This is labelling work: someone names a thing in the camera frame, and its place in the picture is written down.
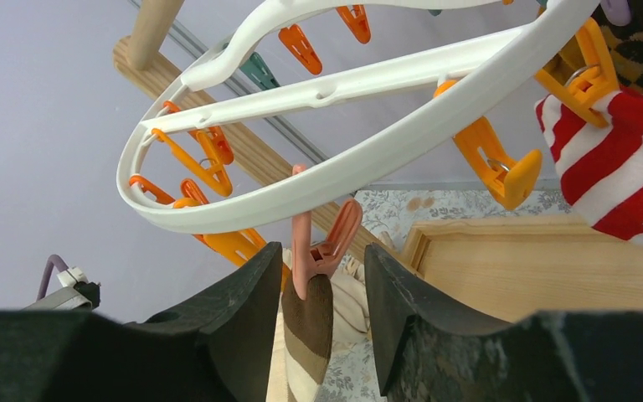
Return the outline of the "red white striped sock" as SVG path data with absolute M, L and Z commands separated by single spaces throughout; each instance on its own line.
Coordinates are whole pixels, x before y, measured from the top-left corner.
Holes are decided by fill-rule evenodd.
M 605 127 L 553 95 L 535 105 L 565 201 L 593 229 L 643 246 L 643 95 L 616 91 L 594 109 Z

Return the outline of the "brown tan striped sock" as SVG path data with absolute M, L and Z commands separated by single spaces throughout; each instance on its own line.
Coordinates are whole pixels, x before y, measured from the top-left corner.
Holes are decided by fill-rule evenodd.
M 327 276 L 312 277 L 307 296 L 287 279 L 276 318 L 273 354 L 265 399 L 314 401 L 332 351 L 333 294 Z

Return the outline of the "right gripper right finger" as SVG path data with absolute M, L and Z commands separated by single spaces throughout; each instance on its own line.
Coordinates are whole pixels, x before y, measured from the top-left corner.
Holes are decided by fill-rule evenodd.
M 380 393 L 389 401 L 643 401 L 643 311 L 542 311 L 511 323 L 364 257 Z

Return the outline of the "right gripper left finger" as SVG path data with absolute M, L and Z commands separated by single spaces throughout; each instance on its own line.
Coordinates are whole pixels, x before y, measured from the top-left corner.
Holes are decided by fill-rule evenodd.
M 0 311 L 0 401 L 263 401 L 282 248 L 145 322 Z

